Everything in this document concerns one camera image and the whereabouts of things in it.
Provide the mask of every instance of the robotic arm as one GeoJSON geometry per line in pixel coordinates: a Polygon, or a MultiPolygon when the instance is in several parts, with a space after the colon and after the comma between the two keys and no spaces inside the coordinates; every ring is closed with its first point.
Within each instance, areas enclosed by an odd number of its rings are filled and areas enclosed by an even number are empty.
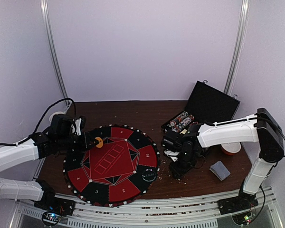
{"type": "Polygon", "coordinates": [[[255,194],[271,169],[284,156],[282,129],[264,109],[245,118],[221,122],[195,124],[183,135],[168,131],[162,140],[166,155],[173,159],[169,168],[174,178],[180,178],[192,169],[199,156],[207,155],[207,148],[213,145],[236,142],[259,142],[261,151],[248,176],[243,181],[239,196],[231,202],[218,202],[221,214],[235,212],[237,209],[250,208],[250,203],[257,205],[255,194]]]}
{"type": "MultiPolygon", "coordinates": [[[[0,148],[0,172],[24,162],[45,158],[58,151],[84,152],[97,146],[101,139],[94,139],[88,132],[82,132],[85,117],[77,120],[65,114],[53,116],[51,126],[43,132],[34,133],[16,146],[0,148]]],[[[70,214],[72,202],[55,198],[55,191],[45,181],[16,181],[0,178],[0,199],[27,199],[35,206],[57,214],[70,214]]]]}

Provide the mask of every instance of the circular game mat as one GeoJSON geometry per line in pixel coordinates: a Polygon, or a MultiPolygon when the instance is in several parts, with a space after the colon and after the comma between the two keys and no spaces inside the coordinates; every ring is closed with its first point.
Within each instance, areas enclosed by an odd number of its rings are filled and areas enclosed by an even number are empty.
{"type": "Polygon", "coordinates": [[[145,194],[157,178],[160,153],[152,139],[133,127],[104,126],[90,132],[102,148],[71,153],[64,161],[68,188],[87,203],[116,207],[145,194]]]}

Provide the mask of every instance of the dark brown tabletop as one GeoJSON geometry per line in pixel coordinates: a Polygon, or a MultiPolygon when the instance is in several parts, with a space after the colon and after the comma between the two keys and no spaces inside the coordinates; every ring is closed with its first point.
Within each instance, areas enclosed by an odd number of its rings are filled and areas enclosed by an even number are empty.
{"type": "MultiPolygon", "coordinates": [[[[170,159],[162,154],[161,140],[164,133],[161,125],[181,112],[186,103],[187,101],[80,102],[76,103],[76,107],[77,116],[86,117],[86,131],[101,125],[126,124],[146,132],[157,143],[161,152],[161,169],[158,179],[141,199],[199,196],[239,189],[251,168],[244,149],[229,156],[224,154],[219,146],[212,147],[202,168],[191,170],[181,180],[175,180],[170,174],[170,159]],[[217,161],[222,161],[231,172],[224,181],[220,181],[209,170],[217,161]]],[[[72,107],[68,114],[73,115],[72,107]]],[[[72,195],[62,173],[63,160],[63,155],[47,157],[39,179],[45,180],[57,193],[72,195]]]]}

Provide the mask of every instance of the white wall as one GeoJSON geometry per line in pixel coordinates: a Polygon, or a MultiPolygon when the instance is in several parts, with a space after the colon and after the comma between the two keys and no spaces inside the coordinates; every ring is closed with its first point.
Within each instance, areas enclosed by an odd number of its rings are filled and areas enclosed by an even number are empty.
{"type": "Polygon", "coordinates": [[[69,96],[186,100],[197,80],[223,90],[242,0],[51,0],[69,96]]]}
{"type": "MultiPolygon", "coordinates": [[[[285,0],[253,0],[245,45],[233,93],[241,101],[237,117],[265,107],[285,134],[285,0]]],[[[258,147],[246,144],[251,159],[258,147]]],[[[285,159],[266,182],[271,185],[285,218],[285,159]]]]}
{"type": "MultiPolygon", "coordinates": [[[[13,143],[26,137],[45,109],[62,98],[39,2],[0,0],[0,142],[13,143]]],[[[48,124],[47,118],[40,129],[48,124]]],[[[32,180],[36,165],[28,162],[0,176],[32,180]]],[[[0,202],[0,228],[6,226],[13,203],[0,202]]]]}

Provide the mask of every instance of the open case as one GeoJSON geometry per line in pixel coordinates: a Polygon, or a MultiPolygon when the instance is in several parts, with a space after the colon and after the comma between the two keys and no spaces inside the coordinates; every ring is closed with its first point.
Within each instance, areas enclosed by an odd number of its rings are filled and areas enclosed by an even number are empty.
{"type": "MultiPolygon", "coordinates": [[[[183,111],[193,115],[195,122],[222,122],[233,118],[239,103],[237,99],[197,81],[183,111]]],[[[172,129],[170,121],[182,112],[168,120],[161,128],[165,132],[172,129]]]]}

